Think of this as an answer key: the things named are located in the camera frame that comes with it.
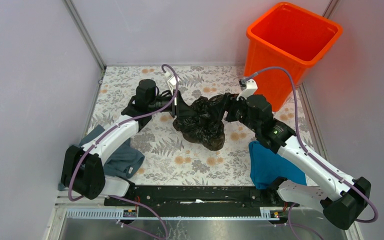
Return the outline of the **black trash bag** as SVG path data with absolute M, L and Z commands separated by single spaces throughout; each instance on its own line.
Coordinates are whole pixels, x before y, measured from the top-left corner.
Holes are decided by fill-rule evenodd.
M 218 151 L 225 143 L 224 114 L 210 114 L 209 99 L 204 96 L 196 99 L 190 107 L 197 112 L 197 116 L 176 117 L 172 125 L 188 142 L 201 144 L 210 151 Z

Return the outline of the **orange plastic trash bin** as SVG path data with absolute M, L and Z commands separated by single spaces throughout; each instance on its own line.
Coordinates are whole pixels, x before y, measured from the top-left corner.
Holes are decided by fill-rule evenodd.
M 279 2 L 248 26 L 244 76 L 282 67 L 296 86 L 343 33 L 336 22 L 289 2 Z

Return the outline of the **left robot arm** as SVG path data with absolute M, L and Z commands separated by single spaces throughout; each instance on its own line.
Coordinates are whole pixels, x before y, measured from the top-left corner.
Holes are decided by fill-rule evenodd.
M 98 196 L 115 196 L 124 206 L 132 204 L 135 192 L 132 183 L 119 176 L 104 173 L 104 165 L 110 156 L 127 140 L 142 130 L 160 112 L 173 116 L 188 110 L 179 93 L 179 79 L 171 76 L 167 80 L 169 95 L 160 95 L 156 82 L 143 79 L 120 117 L 108 129 L 90 141 L 71 145 L 65 152 L 60 182 L 69 188 L 69 198 L 76 201 L 72 192 L 93 200 Z

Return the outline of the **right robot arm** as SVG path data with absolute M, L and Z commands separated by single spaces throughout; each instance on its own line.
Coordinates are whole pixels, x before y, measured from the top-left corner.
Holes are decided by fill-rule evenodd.
M 318 186 L 282 180 L 266 193 L 271 205 L 286 201 L 312 208 L 342 230 L 357 221 L 369 203 L 372 185 L 366 178 L 344 173 L 308 148 L 291 127 L 274 118 L 272 106 L 263 95 L 244 98 L 226 93 L 211 100 L 211 114 L 245 125 L 263 147 L 294 164 Z

